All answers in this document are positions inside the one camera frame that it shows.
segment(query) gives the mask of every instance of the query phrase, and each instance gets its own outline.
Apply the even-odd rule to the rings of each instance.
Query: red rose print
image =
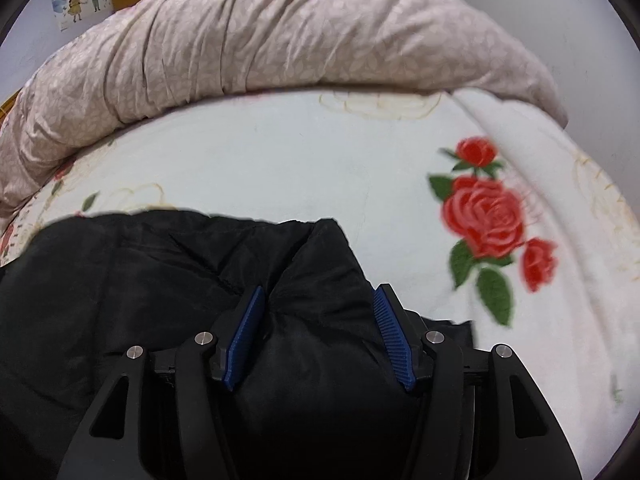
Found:
[[[520,197],[498,180],[459,176],[442,205],[442,218],[464,237],[475,258],[501,258],[522,244]]]
[[[70,158],[66,162],[64,162],[62,166],[58,168],[56,173],[54,173],[53,180],[56,182],[62,179],[64,176],[67,176],[71,171],[71,168],[73,168],[74,163],[75,163],[75,159],[73,158]]]
[[[6,248],[9,246],[9,238],[14,233],[14,223],[11,222],[9,227],[7,227],[4,235],[2,236],[2,241],[0,242],[0,254],[4,254]]]
[[[491,164],[498,150],[485,137],[469,137],[462,139],[456,147],[456,155],[476,168]]]
[[[540,285],[551,283],[556,272],[558,260],[553,256],[556,244],[541,238],[532,238],[522,257],[522,275],[531,292],[536,292]]]

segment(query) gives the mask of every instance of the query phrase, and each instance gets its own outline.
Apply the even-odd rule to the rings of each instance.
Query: bed sheet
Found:
[[[210,100],[63,165],[1,241],[19,256],[69,215],[148,208],[336,218],[367,278],[432,319],[511,345],[586,480],[640,409],[640,228],[546,114],[453,95],[309,90]]]

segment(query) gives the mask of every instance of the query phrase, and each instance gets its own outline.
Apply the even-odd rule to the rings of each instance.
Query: white bed sheet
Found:
[[[550,240],[558,266],[531,292],[524,247],[499,268],[509,326],[474,280],[454,289],[447,229],[428,176],[441,151],[485,137],[498,176],[522,200],[525,238]],[[459,174],[470,174],[464,170]],[[474,320],[476,343],[513,347],[574,450],[585,480],[615,452],[640,408],[640,230],[616,187],[543,112],[477,90],[453,96],[291,91],[203,102],[85,150],[24,207],[2,239],[14,259],[68,215],[146,208],[282,222],[336,218],[367,278],[435,319]]]

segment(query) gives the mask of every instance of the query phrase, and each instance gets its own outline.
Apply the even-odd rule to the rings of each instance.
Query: wrinkled fabric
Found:
[[[0,476],[53,479],[132,345],[173,348],[260,283],[268,306],[222,415],[240,478],[398,478],[419,398],[390,366],[337,223],[147,212],[41,231],[0,282]],[[471,345],[470,325],[430,324]]]
[[[317,84],[476,87],[566,124],[548,70],[462,0],[142,0],[60,49],[20,92],[0,135],[0,230],[66,157],[125,124]]]

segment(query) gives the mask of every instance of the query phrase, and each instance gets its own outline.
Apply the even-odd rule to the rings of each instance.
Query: rose pattern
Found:
[[[456,146],[456,155],[477,168],[491,164],[497,153],[495,146],[485,137],[462,139]]]
[[[556,244],[541,238],[527,242],[522,256],[522,275],[531,292],[537,292],[541,285],[551,283],[558,260],[553,256]]]
[[[442,93],[428,96],[392,92],[362,93],[334,91],[322,94],[320,104],[335,112],[348,112],[367,119],[418,120],[428,117],[440,104]]]
[[[522,244],[520,197],[498,180],[459,176],[442,205],[442,218],[464,237],[475,258],[501,258]]]
[[[14,223],[11,222],[6,230],[4,231],[4,235],[2,235],[2,241],[0,241],[0,254],[5,255],[5,253],[9,250],[9,240],[11,235],[14,234]]]
[[[541,238],[527,240],[521,196],[497,177],[504,168],[498,150],[485,137],[462,139],[456,150],[440,150],[455,160],[454,174],[430,174],[429,183],[442,202],[442,221],[460,236],[449,255],[454,287],[468,280],[476,269],[476,289],[495,321],[510,326],[513,293],[501,268],[520,257],[522,279],[530,292],[553,280],[558,260],[556,245]],[[471,174],[459,174],[471,170]]]
[[[61,180],[62,178],[66,177],[70,172],[71,169],[74,166],[74,163],[76,162],[76,160],[71,157],[68,158],[57,170],[56,173],[53,174],[53,180],[55,182]]]

